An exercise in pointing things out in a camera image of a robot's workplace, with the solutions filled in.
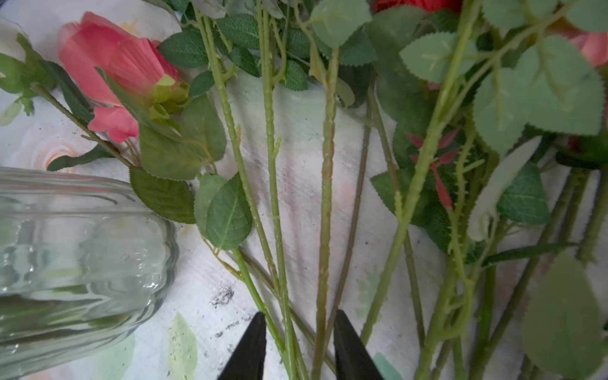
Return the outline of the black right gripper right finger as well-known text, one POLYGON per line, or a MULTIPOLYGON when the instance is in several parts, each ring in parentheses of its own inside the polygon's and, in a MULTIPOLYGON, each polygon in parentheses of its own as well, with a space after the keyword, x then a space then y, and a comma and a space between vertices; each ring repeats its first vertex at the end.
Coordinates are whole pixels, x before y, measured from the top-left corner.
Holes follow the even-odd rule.
POLYGON ((333 337, 338 380, 383 380, 343 310, 337 310, 333 337))

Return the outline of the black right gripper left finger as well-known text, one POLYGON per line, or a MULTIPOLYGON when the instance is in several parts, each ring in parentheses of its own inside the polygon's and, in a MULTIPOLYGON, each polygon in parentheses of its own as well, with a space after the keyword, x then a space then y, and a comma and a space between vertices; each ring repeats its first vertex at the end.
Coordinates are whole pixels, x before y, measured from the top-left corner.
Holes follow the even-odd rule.
POLYGON ((262 380, 267 345, 266 328, 264 313, 257 312, 218 380, 262 380))

